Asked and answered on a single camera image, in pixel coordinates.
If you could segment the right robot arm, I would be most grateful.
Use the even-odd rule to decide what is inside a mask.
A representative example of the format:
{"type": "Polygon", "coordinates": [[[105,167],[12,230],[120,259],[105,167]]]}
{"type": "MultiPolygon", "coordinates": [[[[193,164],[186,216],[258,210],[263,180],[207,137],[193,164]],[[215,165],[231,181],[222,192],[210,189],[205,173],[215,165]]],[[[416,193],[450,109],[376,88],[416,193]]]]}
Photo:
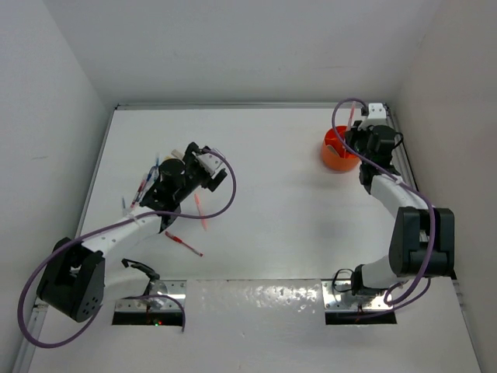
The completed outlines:
{"type": "Polygon", "coordinates": [[[358,265],[351,275],[355,296],[379,295],[394,285],[454,273],[455,217],[448,208],[429,209],[404,183],[392,163],[403,136],[393,128],[357,120],[345,132],[346,144],[360,155],[360,183],[394,218],[388,254],[358,265]]]}

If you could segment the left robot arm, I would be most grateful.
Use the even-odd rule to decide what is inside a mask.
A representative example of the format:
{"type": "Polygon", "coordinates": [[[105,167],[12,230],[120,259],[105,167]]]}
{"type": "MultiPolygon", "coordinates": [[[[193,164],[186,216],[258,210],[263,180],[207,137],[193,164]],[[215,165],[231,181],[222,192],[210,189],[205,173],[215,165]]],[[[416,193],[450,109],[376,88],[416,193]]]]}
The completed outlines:
{"type": "Polygon", "coordinates": [[[190,143],[181,159],[158,167],[158,178],[128,216],[79,239],[62,239],[44,268],[37,296],[84,322],[103,303],[146,295],[160,276],[132,260],[132,250],[183,217],[181,203],[195,189],[215,191],[230,170],[217,151],[190,143]]]}

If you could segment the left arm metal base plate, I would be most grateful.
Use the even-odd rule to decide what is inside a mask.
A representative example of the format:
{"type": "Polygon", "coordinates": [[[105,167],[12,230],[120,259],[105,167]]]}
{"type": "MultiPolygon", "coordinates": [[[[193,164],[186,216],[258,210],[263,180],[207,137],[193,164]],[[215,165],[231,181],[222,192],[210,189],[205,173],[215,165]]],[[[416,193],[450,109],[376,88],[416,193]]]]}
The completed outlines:
{"type": "Polygon", "coordinates": [[[148,298],[143,300],[121,299],[115,303],[116,312],[178,312],[186,302],[185,281],[155,281],[148,286],[146,295],[168,295],[170,298],[148,298]]]}

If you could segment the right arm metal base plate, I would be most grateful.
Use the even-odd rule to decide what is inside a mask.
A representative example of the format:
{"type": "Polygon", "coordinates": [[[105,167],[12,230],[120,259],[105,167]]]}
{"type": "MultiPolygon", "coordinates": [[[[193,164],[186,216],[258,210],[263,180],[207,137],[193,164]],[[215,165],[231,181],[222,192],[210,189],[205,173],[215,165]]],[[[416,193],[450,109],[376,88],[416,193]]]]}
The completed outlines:
{"type": "Polygon", "coordinates": [[[384,302],[384,294],[352,295],[350,280],[339,278],[321,281],[322,297],[327,312],[380,312],[392,309],[384,302]]]}

